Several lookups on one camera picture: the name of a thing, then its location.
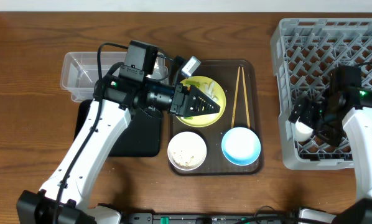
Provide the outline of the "white tissue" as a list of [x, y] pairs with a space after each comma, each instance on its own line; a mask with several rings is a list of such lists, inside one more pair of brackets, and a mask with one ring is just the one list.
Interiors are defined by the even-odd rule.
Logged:
[[215, 96], [215, 91], [214, 91], [214, 87], [215, 87], [215, 81], [212, 81], [210, 84], [208, 83], [203, 83], [203, 92], [209, 96], [213, 101], [215, 102], [219, 102], [219, 99]]

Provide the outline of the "white cup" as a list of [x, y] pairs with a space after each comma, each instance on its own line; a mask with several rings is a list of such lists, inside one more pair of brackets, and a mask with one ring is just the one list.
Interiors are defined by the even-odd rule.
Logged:
[[311, 135], [313, 134], [313, 129], [297, 121], [295, 123], [295, 140], [298, 142], [304, 142], [310, 139]]

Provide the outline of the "white bowl with rice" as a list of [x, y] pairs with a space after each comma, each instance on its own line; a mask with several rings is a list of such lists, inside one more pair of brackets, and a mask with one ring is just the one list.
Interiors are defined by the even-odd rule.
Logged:
[[207, 145], [197, 133], [181, 132], [169, 141], [167, 156], [176, 169], [195, 170], [203, 164], [207, 156]]

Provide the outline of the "green yellow snack wrapper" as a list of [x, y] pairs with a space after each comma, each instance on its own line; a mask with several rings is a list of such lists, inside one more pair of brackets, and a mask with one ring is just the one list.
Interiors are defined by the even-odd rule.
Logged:
[[190, 119], [192, 116], [198, 116], [199, 112], [201, 112], [200, 107], [202, 103], [197, 92], [200, 83], [196, 81], [186, 81], [185, 86], [187, 87], [187, 99], [183, 117], [185, 119]]

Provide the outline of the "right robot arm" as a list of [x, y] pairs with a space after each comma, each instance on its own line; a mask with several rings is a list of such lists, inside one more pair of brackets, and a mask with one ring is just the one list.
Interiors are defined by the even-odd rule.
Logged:
[[356, 179], [356, 202], [338, 215], [302, 209], [295, 223], [372, 223], [372, 90], [361, 84], [361, 65], [331, 71], [324, 99], [299, 98], [288, 120], [302, 123], [331, 146], [342, 137], [350, 143]]

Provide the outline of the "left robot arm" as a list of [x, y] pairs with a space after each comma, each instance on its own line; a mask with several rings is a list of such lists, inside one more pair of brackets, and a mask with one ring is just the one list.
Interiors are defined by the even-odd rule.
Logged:
[[86, 120], [55, 172], [36, 193], [16, 203], [21, 223], [119, 223], [119, 211], [89, 208], [93, 186], [115, 142], [135, 111], [154, 109], [182, 117], [215, 114], [220, 106], [195, 86], [151, 79], [159, 55], [155, 45], [132, 40], [126, 58], [98, 72]]

